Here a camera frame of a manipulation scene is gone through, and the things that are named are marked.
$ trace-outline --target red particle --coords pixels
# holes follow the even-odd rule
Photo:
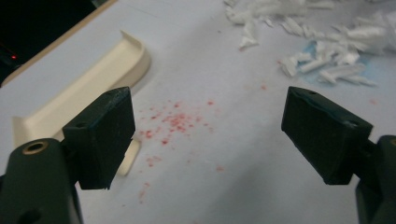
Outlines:
[[[168,144],[168,142],[169,142],[169,139],[164,138],[164,139],[162,140],[163,146],[165,146],[166,144]]]
[[[224,167],[218,165],[218,167],[216,167],[216,171],[217,172],[223,172],[224,171]]]
[[[180,131],[181,133],[186,132],[186,129],[182,126],[177,126],[177,130]]]
[[[146,190],[149,187],[149,183],[146,182],[145,185],[143,186],[143,189],[139,191],[139,202],[143,203],[143,198],[146,195]]]
[[[370,100],[370,104],[372,104],[372,105],[376,105],[376,100],[374,100],[374,99],[371,99],[371,100]]]
[[[153,156],[152,159],[154,159],[155,161],[162,161],[162,160],[163,160],[163,159],[161,159],[161,158],[158,157],[158,156]]]
[[[146,131],[146,137],[151,138],[152,137],[152,131]]]
[[[152,157],[152,158],[148,157],[148,158],[146,159],[146,162],[148,163],[148,166],[149,166],[149,167],[153,167],[155,162],[162,161],[162,160],[163,160],[163,159],[154,156],[154,157]]]

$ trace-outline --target black object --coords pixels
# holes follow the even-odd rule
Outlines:
[[[0,224],[83,223],[75,184],[109,189],[134,134],[128,87],[108,91],[64,126],[64,140],[15,149],[0,177]]]
[[[94,10],[90,0],[0,0],[0,43],[24,64]],[[0,59],[0,83],[15,69]]]
[[[0,86],[6,77],[21,66],[21,60],[15,52],[0,43]]]
[[[368,140],[373,125],[320,94],[289,87],[282,120],[294,145],[329,185],[353,174],[360,224],[396,223],[396,136]]]

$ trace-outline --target curved plastic part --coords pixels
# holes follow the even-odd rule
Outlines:
[[[132,164],[134,164],[134,159],[136,158],[137,153],[140,150],[140,142],[137,140],[132,140],[131,145],[129,145],[128,149],[125,152],[125,157],[122,161],[122,164],[117,171],[117,175],[128,175],[131,170]]]
[[[68,88],[27,118],[13,118],[14,145],[45,137],[63,139],[62,127],[103,92],[132,87],[150,65],[145,46],[122,32],[121,41]]]

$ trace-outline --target white plastic fragment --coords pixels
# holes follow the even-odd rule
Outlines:
[[[280,67],[289,77],[294,77],[297,74],[297,61],[293,60],[292,58],[285,57],[281,59]]]
[[[373,39],[385,36],[387,31],[379,26],[359,26],[346,32],[349,38],[362,40]]]
[[[264,20],[264,22],[269,26],[269,27],[274,27],[274,24],[272,23],[272,20],[271,19],[269,19],[269,18],[267,18],[267,19],[265,19]]]
[[[342,35],[346,34],[349,29],[345,25],[332,25],[336,31],[340,32]]]
[[[247,21],[252,20],[249,10],[243,12],[235,12],[232,7],[225,8],[227,19],[235,25],[244,25]]]
[[[242,41],[239,45],[240,49],[244,49],[250,46],[258,45],[259,42],[256,39],[255,24],[253,20],[247,21],[244,26],[244,32],[242,34]]]
[[[305,63],[313,60],[312,55],[310,53],[303,53],[303,52],[294,54],[292,58],[298,63]]]
[[[305,24],[302,25],[305,38],[311,38],[314,35],[314,29]]]
[[[311,61],[309,63],[306,63],[300,67],[300,71],[302,73],[308,73],[314,69],[320,68],[321,66],[325,65],[326,63],[329,63],[332,60],[332,58],[319,58],[314,61]]]
[[[373,81],[370,81],[369,79],[361,76],[353,76],[353,77],[340,77],[340,79],[343,79],[345,81],[348,81],[350,83],[356,84],[356,85],[366,85],[366,86],[376,86],[377,84]]]
[[[360,55],[357,50],[350,49],[345,51],[344,53],[339,53],[335,58],[334,61],[337,65],[341,64],[354,64],[358,61]]]
[[[287,17],[285,19],[285,23],[289,26],[291,32],[294,35],[298,35],[298,36],[303,36],[304,35],[303,28],[294,19],[292,19],[290,17]]]
[[[318,32],[318,31],[313,31],[312,36],[313,36],[315,39],[325,39],[325,37],[326,37],[326,35],[325,35],[324,33]]]
[[[229,7],[234,7],[236,5],[236,0],[223,0],[224,4]]]
[[[289,27],[289,25],[287,23],[282,22],[281,25],[282,25],[283,29],[285,29],[285,31],[288,34],[293,35],[293,30],[291,30],[291,28]]]
[[[322,2],[310,2],[306,4],[309,8],[316,9],[334,9],[334,2],[331,1],[322,1]]]
[[[326,38],[331,41],[340,41],[343,39],[343,36],[339,34],[331,33],[331,34],[326,34]]]
[[[335,84],[338,78],[356,76],[360,72],[364,71],[365,67],[366,66],[364,66],[364,64],[362,63],[353,65],[342,65],[321,70],[319,74],[320,77],[324,78],[332,84]]]
[[[260,16],[303,16],[306,14],[304,1],[295,0],[268,0],[261,1],[255,7],[250,7],[254,17]]]
[[[356,26],[376,26],[378,25],[377,21],[363,18],[363,17],[357,17],[355,18],[355,25]]]

